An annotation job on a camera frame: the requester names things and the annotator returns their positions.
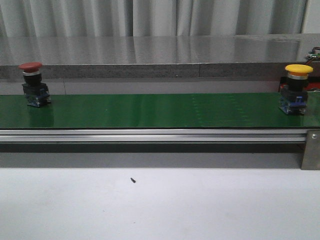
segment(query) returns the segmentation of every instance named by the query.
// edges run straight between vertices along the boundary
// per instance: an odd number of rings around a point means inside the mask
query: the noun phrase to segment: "red mushroom button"
[[[27,62],[24,64],[19,65],[19,68],[22,69],[25,73],[34,73],[38,72],[39,68],[41,68],[42,63],[41,62]]]

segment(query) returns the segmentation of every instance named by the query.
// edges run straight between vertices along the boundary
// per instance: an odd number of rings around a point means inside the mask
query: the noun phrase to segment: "white curtain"
[[[301,32],[306,5],[307,0],[0,0],[0,37],[294,34]]]

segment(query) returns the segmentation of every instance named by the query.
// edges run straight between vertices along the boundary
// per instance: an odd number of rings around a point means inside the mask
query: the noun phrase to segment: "yellow mushroom button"
[[[314,71],[312,67],[304,64],[290,64],[285,67],[285,70],[294,76],[307,76]]]

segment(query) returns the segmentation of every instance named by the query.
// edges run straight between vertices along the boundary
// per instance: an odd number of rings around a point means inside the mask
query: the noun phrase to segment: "metal support leg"
[[[309,130],[302,160],[302,170],[320,170],[320,130]]]

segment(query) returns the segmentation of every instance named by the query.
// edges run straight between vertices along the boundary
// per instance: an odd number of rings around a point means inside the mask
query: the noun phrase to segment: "white table surface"
[[[320,172],[0,168],[0,239],[316,240]]]

